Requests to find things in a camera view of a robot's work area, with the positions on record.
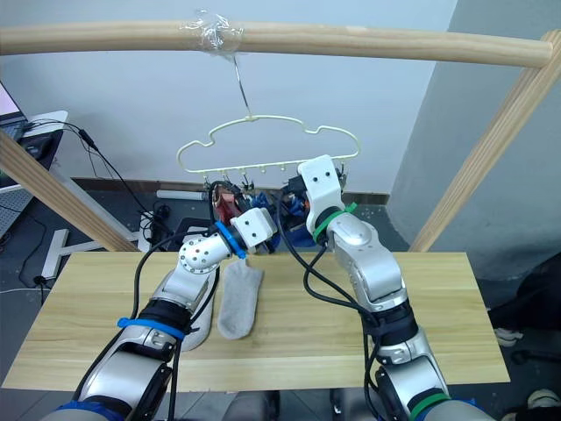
red component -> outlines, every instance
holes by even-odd
[[[234,201],[234,195],[227,189],[217,187],[212,201],[217,210],[218,219],[226,226],[230,225],[230,219],[242,214]]]

black baseboard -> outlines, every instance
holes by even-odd
[[[119,180],[104,180],[98,178],[74,178],[84,190],[123,190],[123,184]],[[132,191],[154,193],[156,190],[179,190],[179,191],[204,191],[201,182],[155,182],[149,180],[127,180]],[[256,188],[257,191],[266,190],[276,192],[277,189]],[[352,193],[345,192],[343,199],[346,203],[354,202],[357,204],[386,204],[388,194],[385,193]]]

white wall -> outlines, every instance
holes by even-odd
[[[312,22],[445,31],[456,0],[182,2],[1,0],[0,25],[186,19],[207,8],[231,20]],[[255,113],[287,114],[309,125],[340,125],[363,141],[349,162],[349,191],[388,193],[399,169],[434,63],[284,54],[242,54]],[[2,79],[27,114],[67,110],[124,178],[200,182],[174,161],[179,146],[245,115],[233,66],[199,52],[35,54],[0,59]],[[190,162],[201,167],[344,153],[341,138],[304,138],[292,125],[257,123],[226,133]],[[66,136],[59,159],[71,176],[91,177],[86,155]],[[103,175],[101,164],[100,175]],[[278,186],[280,170],[255,171]]]

blue band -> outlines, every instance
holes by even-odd
[[[234,237],[230,234],[230,232],[228,231],[228,228],[226,228],[224,226],[224,224],[220,221],[216,222],[215,225],[217,226],[218,230],[220,230],[220,233],[224,236],[225,239],[228,240],[228,242],[231,245],[231,248],[234,249],[234,252],[236,253],[236,255],[240,258],[240,259],[245,259],[245,251],[243,251],[241,249],[241,247],[239,246],[238,242],[236,241],[236,239],[234,239]]]
[[[173,336],[179,340],[183,340],[185,338],[185,333],[180,331],[179,329],[175,329],[174,327],[164,325],[163,323],[158,323],[153,320],[147,320],[145,318],[134,318],[130,320],[129,318],[120,318],[117,322],[118,327],[126,327],[126,326],[146,326],[146,327],[153,327],[154,329],[158,329],[168,335]]]
[[[109,421],[123,421],[121,414],[114,410],[108,410],[98,402],[70,401],[69,403],[59,406],[56,410],[88,410],[89,412],[95,412],[107,418]]]

gray sock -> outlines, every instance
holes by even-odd
[[[214,282],[215,279],[215,272],[210,273],[210,279]],[[199,311],[199,308],[202,306],[202,303],[207,299],[209,296],[210,289],[212,287],[212,283],[207,288],[207,292],[204,293],[201,302],[199,303],[199,307],[197,307],[195,313]],[[183,342],[181,343],[181,351],[190,351],[191,349],[197,348],[201,343],[209,336],[210,332],[210,323],[212,322],[212,307],[214,304],[214,297],[212,297],[209,301],[209,305],[207,305],[206,309],[202,312],[201,316],[193,323],[193,328],[199,328],[196,332],[191,332],[189,335],[185,337]]]
[[[218,314],[218,330],[227,339],[246,336],[253,326],[257,294],[263,271],[237,260],[224,270],[224,297]]]

